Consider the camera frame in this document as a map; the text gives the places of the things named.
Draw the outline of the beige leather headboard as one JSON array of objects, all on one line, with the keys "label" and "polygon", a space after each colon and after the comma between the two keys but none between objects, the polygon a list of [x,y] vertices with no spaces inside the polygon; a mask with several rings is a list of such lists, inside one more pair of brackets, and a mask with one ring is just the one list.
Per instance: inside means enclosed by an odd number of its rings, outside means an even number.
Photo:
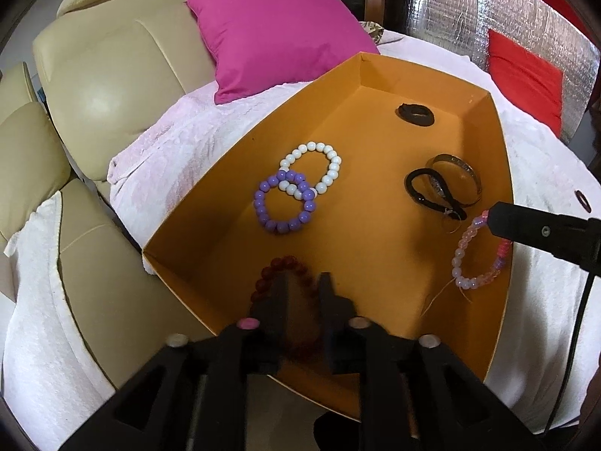
[{"label": "beige leather headboard", "polygon": [[1,85],[1,238],[53,194],[62,198],[58,271],[83,344],[114,387],[172,333],[201,324],[143,267],[170,212],[166,188],[124,211],[113,159],[186,94],[214,62],[186,0],[63,0],[24,65]]}]

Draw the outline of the dark red bangle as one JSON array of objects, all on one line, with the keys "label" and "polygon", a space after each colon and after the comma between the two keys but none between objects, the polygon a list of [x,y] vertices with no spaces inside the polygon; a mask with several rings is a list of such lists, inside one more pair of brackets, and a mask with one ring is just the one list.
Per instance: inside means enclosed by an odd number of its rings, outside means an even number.
[{"label": "dark red bangle", "polygon": [[578,203],[582,206],[582,208],[587,212],[587,213],[591,213],[592,212],[592,207],[587,199],[587,197],[585,196],[585,194],[580,191],[579,189],[577,189],[575,191],[575,197],[578,200]]}]

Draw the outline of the magenta pillow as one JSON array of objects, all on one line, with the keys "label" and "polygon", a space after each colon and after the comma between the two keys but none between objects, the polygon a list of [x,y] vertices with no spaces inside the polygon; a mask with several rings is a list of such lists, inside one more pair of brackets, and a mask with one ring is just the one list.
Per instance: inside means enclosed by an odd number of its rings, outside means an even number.
[{"label": "magenta pillow", "polygon": [[323,76],[373,39],[341,0],[186,0],[215,61],[218,105]]}]

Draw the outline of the patterned fabric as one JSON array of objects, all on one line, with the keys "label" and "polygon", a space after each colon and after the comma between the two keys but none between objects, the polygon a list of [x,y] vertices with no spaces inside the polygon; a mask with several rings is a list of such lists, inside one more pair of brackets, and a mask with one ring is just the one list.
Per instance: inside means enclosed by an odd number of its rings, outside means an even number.
[{"label": "patterned fabric", "polygon": [[403,39],[403,34],[386,30],[375,21],[360,21],[362,29],[370,36],[376,46],[383,46],[399,42]]}]

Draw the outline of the small red cushion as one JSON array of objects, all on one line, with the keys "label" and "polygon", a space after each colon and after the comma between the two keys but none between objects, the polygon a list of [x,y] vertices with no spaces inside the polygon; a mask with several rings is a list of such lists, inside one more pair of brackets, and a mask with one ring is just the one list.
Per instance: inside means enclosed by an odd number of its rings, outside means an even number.
[{"label": "small red cushion", "polygon": [[515,41],[488,30],[488,69],[502,95],[560,138],[562,71]]}]

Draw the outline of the grey metal bangle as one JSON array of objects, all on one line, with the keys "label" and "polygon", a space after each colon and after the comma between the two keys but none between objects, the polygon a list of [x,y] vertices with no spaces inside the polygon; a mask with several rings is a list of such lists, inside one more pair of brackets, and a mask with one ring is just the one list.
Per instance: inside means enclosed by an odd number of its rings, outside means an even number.
[{"label": "grey metal bangle", "polygon": [[432,157],[426,167],[436,171],[461,207],[472,207],[482,198],[482,182],[478,172],[463,159],[452,154]]}]

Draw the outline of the silver foil insulation panel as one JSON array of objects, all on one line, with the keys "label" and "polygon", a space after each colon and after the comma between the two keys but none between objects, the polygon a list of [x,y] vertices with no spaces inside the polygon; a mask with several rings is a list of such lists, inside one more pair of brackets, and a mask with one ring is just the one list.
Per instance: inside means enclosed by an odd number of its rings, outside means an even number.
[{"label": "silver foil insulation panel", "polygon": [[600,51],[543,0],[408,0],[406,32],[488,69],[488,32],[503,34],[563,73],[560,139],[568,144],[593,93]]}]

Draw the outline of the orange cardboard box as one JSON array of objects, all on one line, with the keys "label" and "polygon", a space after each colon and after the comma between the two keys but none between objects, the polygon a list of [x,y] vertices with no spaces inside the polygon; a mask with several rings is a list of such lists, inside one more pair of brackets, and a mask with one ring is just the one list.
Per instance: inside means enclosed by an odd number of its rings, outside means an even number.
[{"label": "orange cardboard box", "polygon": [[[403,103],[435,115],[432,126],[396,114]],[[305,142],[331,145],[338,178],[318,198],[311,222],[285,235],[260,224],[259,184]],[[405,176],[432,157],[458,156],[480,175],[471,216],[510,201],[512,185],[490,93],[452,74],[359,54],[299,91],[252,129],[196,184],[143,253],[161,280],[213,333],[241,318],[261,270],[294,256],[388,332],[432,333],[479,378],[487,375],[510,281],[461,294],[451,261],[464,224],[418,205]]]}]

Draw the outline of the white towel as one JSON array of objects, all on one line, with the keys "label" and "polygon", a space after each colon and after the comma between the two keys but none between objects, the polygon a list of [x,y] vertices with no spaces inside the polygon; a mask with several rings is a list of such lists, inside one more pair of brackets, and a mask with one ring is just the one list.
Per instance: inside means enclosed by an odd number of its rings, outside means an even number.
[{"label": "white towel", "polygon": [[16,302],[2,356],[3,396],[40,450],[57,450],[114,393],[67,303],[58,270],[62,196],[43,201],[4,249]]}]

